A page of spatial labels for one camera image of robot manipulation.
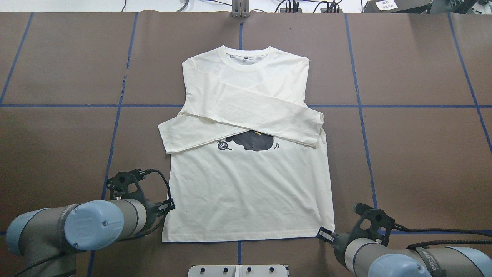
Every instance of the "white metal plate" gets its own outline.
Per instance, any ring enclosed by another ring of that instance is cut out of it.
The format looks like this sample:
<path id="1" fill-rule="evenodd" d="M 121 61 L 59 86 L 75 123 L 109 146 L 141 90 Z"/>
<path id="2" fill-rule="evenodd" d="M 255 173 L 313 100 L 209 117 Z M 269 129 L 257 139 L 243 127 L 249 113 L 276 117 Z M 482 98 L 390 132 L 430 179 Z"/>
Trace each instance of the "white metal plate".
<path id="1" fill-rule="evenodd" d="M 288 277 L 288 276 L 289 276 L 288 270 L 283 265 L 192 266 L 188 271 L 188 277 Z"/>

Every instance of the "white label sticker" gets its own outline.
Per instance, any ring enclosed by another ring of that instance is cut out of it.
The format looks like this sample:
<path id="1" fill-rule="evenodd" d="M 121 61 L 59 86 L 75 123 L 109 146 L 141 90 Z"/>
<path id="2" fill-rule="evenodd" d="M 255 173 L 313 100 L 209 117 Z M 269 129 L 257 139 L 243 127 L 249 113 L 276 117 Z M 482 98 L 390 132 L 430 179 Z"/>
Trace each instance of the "white label sticker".
<path id="1" fill-rule="evenodd" d="M 376 2 L 376 6 L 379 10 L 392 10 L 398 8 L 394 0 L 384 0 Z"/>

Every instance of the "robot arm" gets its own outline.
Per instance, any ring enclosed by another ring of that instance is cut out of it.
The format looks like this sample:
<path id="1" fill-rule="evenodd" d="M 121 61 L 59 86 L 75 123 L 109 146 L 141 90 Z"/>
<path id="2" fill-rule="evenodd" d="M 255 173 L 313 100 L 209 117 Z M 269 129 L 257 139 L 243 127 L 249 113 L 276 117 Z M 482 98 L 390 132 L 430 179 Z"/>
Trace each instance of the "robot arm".
<path id="1" fill-rule="evenodd" d="M 317 237 L 330 243 L 337 260 L 357 277 L 492 277 L 492 260 L 473 248 L 410 245 L 404 250 L 389 249 L 392 229 L 412 230 L 395 223 L 383 210 L 362 203 L 354 210 L 361 218 L 351 232 L 337 235 L 321 227 Z M 363 230 L 360 225 L 366 219 L 371 226 Z"/>
<path id="2" fill-rule="evenodd" d="M 157 172 L 168 187 L 168 199 L 153 203 L 146 199 L 138 181 Z M 75 276 L 75 253 L 104 248 L 115 241 L 149 234 L 157 217 L 174 209 L 169 185 L 157 170 L 120 172 L 108 179 L 111 201 L 95 200 L 62 208 L 44 208 L 18 216 L 8 227 L 9 250 L 25 257 L 27 276 Z M 135 184 L 137 190 L 129 192 Z"/>

